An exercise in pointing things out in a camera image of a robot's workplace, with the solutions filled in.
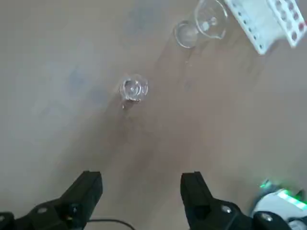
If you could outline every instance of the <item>green led light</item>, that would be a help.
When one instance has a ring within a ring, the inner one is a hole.
[[[282,199],[288,199],[288,195],[286,194],[286,193],[284,193],[284,191],[281,191],[279,194],[278,194],[278,196],[280,197],[280,198],[282,198]]]
[[[299,202],[298,200],[296,200],[296,199],[294,199],[294,198],[292,198],[292,197],[290,197],[290,198],[288,199],[288,201],[289,201],[290,203],[292,203],[292,204],[296,204],[297,202]]]
[[[299,202],[298,204],[296,204],[296,206],[300,209],[305,209],[307,205],[305,205],[304,203],[302,202]]]
[[[300,208],[300,209],[303,209],[303,210],[307,209],[307,205],[306,205],[305,203],[303,203],[303,202],[301,202],[301,201],[299,201],[299,200],[297,200],[297,199],[295,199],[295,198],[289,196],[289,195],[286,194],[286,193],[289,193],[289,191],[283,190],[283,191],[281,191],[281,192],[278,193],[278,196],[279,196],[280,198],[282,198],[282,199],[288,201],[289,203],[291,203],[291,204],[297,206],[297,207]]]

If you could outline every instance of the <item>screw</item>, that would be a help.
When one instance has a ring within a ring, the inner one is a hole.
[[[42,213],[45,213],[45,212],[47,212],[47,208],[45,208],[45,207],[41,207],[41,208],[39,208],[39,209],[37,210],[37,213],[38,213],[38,214],[42,214]]]
[[[223,212],[227,212],[227,213],[231,213],[231,208],[225,205],[222,205],[222,211]]]
[[[272,221],[273,220],[273,218],[269,214],[266,214],[266,213],[262,213],[261,217],[264,218],[266,221]]]

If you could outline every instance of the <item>table surface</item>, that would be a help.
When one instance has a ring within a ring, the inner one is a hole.
[[[223,40],[183,49],[172,30],[196,3],[0,2],[2,210],[23,215],[83,170],[103,174],[93,217],[149,230],[188,228],[183,172],[242,210],[265,178],[306,188],[306,40],[261,57],[230,15]],[[133,73],[149,94],[123,111]],[[87,229],[104,227],[124,229]]]

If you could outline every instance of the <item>small glass beaker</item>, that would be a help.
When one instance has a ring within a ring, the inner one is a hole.
[[[200,0],[194,13],[174,28],[175,38],[184,48],[193,48],[207,39],[222,39],[228,14],[218,0]]]
[[[126,76],[119,86],[123,109],[142,101],[148,92],[148,80],[139,74]]]

